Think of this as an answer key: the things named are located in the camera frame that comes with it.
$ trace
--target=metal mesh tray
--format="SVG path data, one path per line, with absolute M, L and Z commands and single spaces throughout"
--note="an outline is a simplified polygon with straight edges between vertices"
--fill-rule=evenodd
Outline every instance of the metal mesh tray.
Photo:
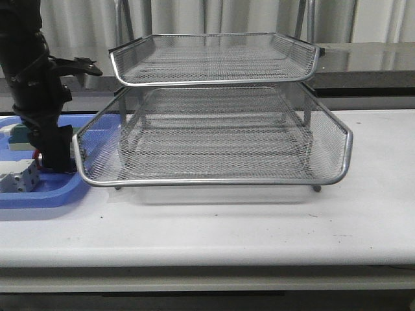
M 276 33 L 151 35 L 110 51 L 126 86 L 300 81 L 318 47 Z
M 73 138 L 94 186 L 327 185 L 352 133 L 299 84 L 127 89 Z

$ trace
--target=tray rim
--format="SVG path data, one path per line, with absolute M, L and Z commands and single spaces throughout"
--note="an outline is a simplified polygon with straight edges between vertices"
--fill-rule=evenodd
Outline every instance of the tray rim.
M 96 181 L 89 178 L 84 170 L 84 165 L 80 157 L 80 148 L 78 144 L 78 133 L 88 127 L 94 120 L 105 113 L 114 102 L 120 97 L 128 93 L 131 88 L 125 87 L 118 95 L 113 98 L 108 105 L 100 110 L 94 118 L 86 123 L 79 131 L 74 134 L 73 148 L 75 151 L 75 162 L 77 164 L 78 173 L 82 179 L 94 187 L 146 187 L 146 186 L 190 186 L 190 185 L 332 185 L 338 183 L 347 174 L 350 167 L 351 147 L 353 145 L 353 132 L 328 108 L 320 103 L 316 97 L 303 84 L 298 83 L 302 91 L 311 98 L 311 100 L 320 107 L 326 115 L 336 122 L 346 132 L 346 142 L 344 144 L 344 155 L 342 160 L 342 169 L 334 178 L 314 178 L 314 179 L 295 179 L 295 178 L 174 178 L 174 179 L 140 179 L 140 180 L 114 180 L 114 181 Z
M 129 46 L 137 43 L 137 45 L 141 45 L 145 43 L 148 39 L 153 37 L 218 37 L 218 36 L 263 36 L 263 35 L 273 35 L 273 36 L 279 36 L 284 37 L 286 39 L 292 40 L 293 43 L 299 44 L 299 45 L 307 45 L 312 46 L 315 48 L 314 52 L 314 59 L 313 59 L 313 67 L 310 70 L 310 73 L 308 73 L 305 76 L 297 77 L 297 78 L 284 78 L 284 79 L 233 79 L 233 80 L 192 80 L 192 81 L 166 81 L 166 82 L 142 82 L 142 83 L 131 83 L 123 80 L 121 78 L 121 75 L 119 74 L 119 70 L 116 65 L 115 61 L 115 55 L 114 53 L 117 51 L 122 51 Z M 111 64 L 115 73 L 115 77 L 122 83 L 124 86 L 129 87 L 143 87 L 143 86 L 194 86 L 194 85 L 211 85 L 211 84 L 241 84 L 241 83 L 276 83 L 276 82 L 299 82 L 299 81 L 305 81 L 310 79 L 317 70 L 318 65 L 318 59 L 320 55 L 320 48 L 319 46 L 305 42 L 302 40 L 299 40 L 297 38 L 293 38 L 291 36 L 285 35 L 285 34 L 279 34 L 277 32 L 227 32 L 222 34 L 150 34 L 148 36 L 145 36 L 144 38 L 138 38 L 133 41 L 130 41 L 128 43 L 125 43 L 124 45 L 121 45 L 119 47 L 116 47 L 114 49 L 109 50 L 110 53 L 110 60 Z

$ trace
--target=silver metal frame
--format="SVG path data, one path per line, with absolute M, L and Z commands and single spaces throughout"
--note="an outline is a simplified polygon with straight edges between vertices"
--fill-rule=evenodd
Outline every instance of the silver metal frame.
M 343 127 L 346 132 L 346 143 L 344 146 L 344 156 L 342 162 L 342 170 L 340 174 L 331 179 L 271 179 L 271 178 L 207 178 L 207 179 L 141 179 L 141 180 L 118 180 L 118 181 L 95 181 L 86 175 L 84 165 L 82 163 L 81 152 L 78 144 L 78 133 L 82 132 L 90 123 L 98 119 L 102 114 L 106 113 L 114 102 L 124 96 L 132 89 L 122 90 L 97 116 L 83 126 L 78 133 L 73 136 L 73 148 L 75 151 L 75 161 L 77 163 L 78 172 L 82 179 L 95 187 L 129 187 L 129 186 L 172 186 L 172 185 L 331 185 L 339 182 L 347 173 L 350 165 L 351 147 L 353 143 L 353 133 L 351 130 L 336 116 L 334 116 L 323 104 L 319 103 L 309 90 L 300 84 L 303 91 L 311 97 L 313 102 L 320 107 L 331 119 L 339 126 Z
M 134 40 L 134 31 L 130 14 L 130 3 L 128 0 L 114 0 L 115 5 L 115 43 L 117 46 L 123 44 L 123 11 L 129 41 Z
M 283 34 L 278 34 L 276 32 L 238 32 L 238 33 L 224 33 L 224 34 L 151 34 L 149 36 L 144 37 L 143 39 L 135 40 L 135 42 L 131 42 L 126 45 L 122 45 L 120 47 L 116 47 L 112 50 L 110 50 L 110 59 L 112 66 L 114 68 L 115 76 L 125 86 L 130 87 L 142 87 L 142 86 L 190 86 L 190 85 L 209 85 L 209 84 L 235 84 L 235 83 L 267 83 L 267 82 L 282 82 L 276 79 L 248 79 L 248 80 L 206 80 L 206 81 L 172 81 L 172 82 L 146 82 L 146 83 L 130 83 L 125 82 L 121 75 L 119 74 L 119 70 L 117 68 L 117 64 L 115 61 L 114 52 L 122 51 L 125 49 L 130 49 L 131 44 L 143 44 L 148 40 L 149 38 L 155 38 L 155 37 L 191 37 L 191 36 L 198 36 L 198 37 L 208 37 L 208 36 L 252 36 L 252 35 L 265 35 L 265 34 L 271 34 L 276 36 L 282 36 L 285 38 L 288 38 L 290 40 L 296 40 L 293 37 L 285 36 Z M 295 44 L 300 45 L 311 45 L 310 43 L 304 42 L 304 41 L 296 41 Z M 317 70 L 317 61 L 319 57 L 319 51 L 320 48 L 317 45 L 312 45 L 315 47 L 315 53 L 314 53 L 314 59 L 313 59 L 313 68 L 311 69 L 310 73 L 308 75 L 302 76 L 301 78 L 284 78 L 284 82 L 299 82 L 304 81 L 312 77 Z
M 300 0 L 298 3 L 297 23 L 294 37 L 300 39 L 303 30 L 305 7 L 307 9 L 307 41 L 315 42 L 315 0 Z

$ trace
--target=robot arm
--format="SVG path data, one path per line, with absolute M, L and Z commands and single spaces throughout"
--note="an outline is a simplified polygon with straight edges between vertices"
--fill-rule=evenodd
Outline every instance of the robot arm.
M 60 77 L 102 72 L 89 58 L 51 57 L 41 27 L 40 0 L 0 0 L 0 63 L 15 101 L 13 110 L 29 128 L 29 142 L 42 154 L 42 165 L 71 172 L 72 127 L 58 127 L 57 121 L 72 96 Z

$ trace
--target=lower mesh tray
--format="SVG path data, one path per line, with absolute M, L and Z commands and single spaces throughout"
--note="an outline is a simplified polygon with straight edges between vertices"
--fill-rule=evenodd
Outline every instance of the lower mesh tray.
M 298 84 L 124 90 L 74 136 L 95 186 L 326 185 L 351 132 Z

